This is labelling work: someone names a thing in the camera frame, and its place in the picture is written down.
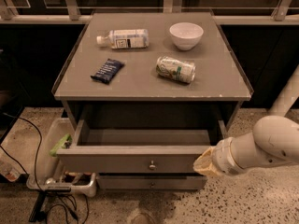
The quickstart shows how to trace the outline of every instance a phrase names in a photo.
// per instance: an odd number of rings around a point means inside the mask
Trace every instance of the speckled floor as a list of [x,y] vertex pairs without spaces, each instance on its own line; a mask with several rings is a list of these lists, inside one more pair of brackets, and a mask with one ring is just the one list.
[[[22,117],[31,120],[46,135],[51,122],[60,117],[61,109],[26,108]],[[266,115],[264,109],[239,110],[229,134],[237,136],[251,130]],[[299,122],[299,111],[287,117]],[[38,142],[37,132],[18,121],[3,147],[31,170]],[[156,223],[299,223],[298,166],[253,169],[237,177],[209,178],[197,192],[98,191],[89,199],[86,223],[129,223],[144,211]],[[0,222],[28,223],[37,193],[23,184],[0,184]],[[76,195],[79,223],[86,217],[85,199]],[[47,199],[46,208],[59,201]],[[76,223],[68,218],[69,223]],[[50,213],[48,223],[65,223],[64,210]]]

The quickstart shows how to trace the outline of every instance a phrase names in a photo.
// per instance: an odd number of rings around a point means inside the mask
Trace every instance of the black cable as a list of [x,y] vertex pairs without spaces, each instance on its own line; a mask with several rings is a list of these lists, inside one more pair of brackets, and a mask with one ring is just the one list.
[[46,213],[46,224],[48,223],[48,217],[49,217],[50,211],[53,210],[53,208],[56,207],[56,206],[61,206],[61,207],[64,208],[65,222],[66,222],[67,224],[69,224],[69,222],[68,222],[67,210],[66,210],[66,207],[65,207],[63,204],[55,204],[55,205],[53,205],[53,206],[49,209],[49,211]]
[[[40,149],[40,146],[41,146],[41,143],[42,143],[42,134],[41,134],[41,132],[40,132],[39,129],[34,125],[34,123],[31,122],[31,121],[28,120],[28,119],[24,119],[24,118],[21,118],[21,117],[14,117],[14,116],[11,116],[11,115],[9,115],[9,114],[7,114],[7,113],[2,113],[2,114],[5,115],[5,116],[8,116],[8,117],[12,117],[12,118],[14,118],[14,119],[21,119],[21,120],[24,120],[24,121],[30,123],[33,127],[36,128],[36,130],[37,130],[37,132],[38,132],[38,134],[39,134],[39,142],[38,142],[38,147],[37,147],[36,157],[35,157],[35,181],[36,181],[36,184],[37,184],[38,188],[39,188],[41,191],[44,191],[44,190],[39,186],[39,184],[38,184],[38,182],[37,182],[37,176],[36,176],[36,163],[37,163],[37,157],[38,157],[38,152],[39,152],[39,149]],[[19,164],[19,166],[23,169],[23,167],[21,166],[21,164],[20,164],[17,160],[15,160],[14,158],[12,158],[9,154],[7,154],[7,155],[8,155],[12,160],[16,161],[16,162]],[[55,204],[55,205],[53,205],[53,206],[49,209],[49,211],[48,211],[47,214],[46,214],[46,223],[47,223],[48,215],[49,215],[50,211],[51,211],[54,207],[56,207],[56,206],[62,206],[62,207],[64,208],[64,212],[65,212],[65,221],[66,221],[67,224],[69,224],[69,222],[68,222],[67,210],[69,211],[69,213],[71,214],[71,216],[73,217],[73,219],[75,219],[75,220],[77,221],[77,223],[78,223],[78,216],[77,216],[77,214],[76,214],[76,212],[75,212],[75,211],[77,210],[77,203],[76,203],[76,199],[75,199],[75,197],[74,197],[73,195],[59,195],[58,193],[56,193],[56,196],[60,199],[60,201],[61,201],[63,204]],[[89,216],[89,213],[90,213],[88,199],[87,199],[86,195],[83,195],[83,196],[84,196],[84,198],[85,198],[85,203],[86,203],[87,213],[86,213],[86,217],[85,217],[85,219],[83,220],[82,224],[84,224],[84,223],[87,221],[88,216]],[[67,198],[67,199],[73,204],[75,211],[73,211],[72,208],[70,208],[70,207],[63,201],[62,197]]]
[[90,206],[89,206],[89,204],[88,204],[88,199],[87,199],[86,195],[83,195],[83,196],[84,196],[84,198],[85,198],[85,202],[86,202],[86,210],[87,210],[87,213],[86,213],[86,217],[85,217],[84,221],[82,222],[82,224],[84,224],[84,223],[87,221],[88,216],[89,216],[89,214],[90,214]]
[[37,176],[36,176],[36,163],[37,163],[37,156],[38,156],[38,151],[39,151],[39,149],[40,149],[40,145],[41,145],[41,143],[42,143],[42,140],[43,140],[43,137],[42,137],[42,135],[41,135],[41,132],[39,131],[39,129],[34,125],[34,123],[33,122],[31,122],[30,120],[28,120],[28,119],[24,119],[24,118],[21,118],[21,117],[15,117],[15,116],[11,116],[11,115],[9,115],[9,114],[7,114],[7,113],[2,113],[3,115],[5,115],[5,116],[8,116],[8,117],[11,117],[11,118],[14,118],[14,119],[21,119],[21,120],[24,120],[24,121],[26,121],[26,122],[28,122],[28,123],[30,123],[33,127],[35,127],[36,128],[36,130],[37,130],[37,132],[38,132],[38,134],[39,134],[39,143],[38,143],[38,147],[37,147],[37,151],[36,151],[36,158],[35,158],[35,181],[36,181],[36,184],[37,184],[37,186],[38,186],[38,188],[39,188],[39,190],[41,190],[41,191],[44,191],[40,186],[39,186],[39,184],[38,184],[38,182],[37,182]]
[[66,198],[69,202],[72,203],[72,205],[73,205],[75,211],[77,211],[77,202],[76,202],[76,199],[74,198],[73,195],[58,194],[58,193],[57,193],[57,196],[59,196],[59,197],[61,197],[61,198]]
[[14,160],[16,163],[19,164],[19,166],[23,169],[23,171],[28,175],[28,173],[26,172],[26,170],[24,169],[24,167],[20,164],[19,161],[17,161],[15,158],[13,158],[9,153],[7,153],[7,151],[2,147],[2,145],[0,145],[0,148],[5,152],[6,155],[8,155],[12,160]]
[[72,210],[72,208],[70,208],[70,207],[68,206],[68,204],[66,204],[66,203],[64,202],[64,200],[60,197],[60,195],[57,195],[57,197],[58,197],[59,200],[64,204],[64,206],[67,208],[67,210],[69,211],[69,213],[71,214],[71,216],[73,217],[73,219],[76,220],[76,221],[78,222],[78,216],[77,216],[77,213],[76,213],[74,210]]

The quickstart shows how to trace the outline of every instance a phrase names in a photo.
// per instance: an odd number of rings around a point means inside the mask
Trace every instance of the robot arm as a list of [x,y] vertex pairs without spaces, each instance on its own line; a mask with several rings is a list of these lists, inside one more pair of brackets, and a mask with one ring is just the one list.
[[299,125],[280,116],[260,119],[251,133],[226,138],[194,163],[202,175],[239,175],[253,167],[299,163]]

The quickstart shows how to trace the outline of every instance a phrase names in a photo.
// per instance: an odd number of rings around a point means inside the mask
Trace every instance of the black wall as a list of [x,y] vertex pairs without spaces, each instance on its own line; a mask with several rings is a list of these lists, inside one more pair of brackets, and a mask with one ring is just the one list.
[[222,29],[254,89],[243,106],[270,108],[299,64],[299,26]]
[[82,28],[83,25],[0,25],[2,61],[21,83],[24,106],[61,106],[51,88]]

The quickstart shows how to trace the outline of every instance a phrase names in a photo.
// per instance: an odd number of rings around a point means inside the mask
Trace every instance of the tabletop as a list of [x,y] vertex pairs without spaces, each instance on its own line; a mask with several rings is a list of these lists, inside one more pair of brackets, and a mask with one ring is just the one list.
[[[203,27],[196,47],[188,51],[175,47],[169,28],[177,22]],[[149,31],[148,48],[112,49],[96,44],[96,37],[109,30],[143,28]],[[194,62],[194,81],[185,84],[160,77],[155,70],[160,56]],[[108,85],[93,81],[91,75],[108,58],[125,66]],[[95,13],[54,96],[86,101],[247,101],[250,89],[238,66],[209,12]]]

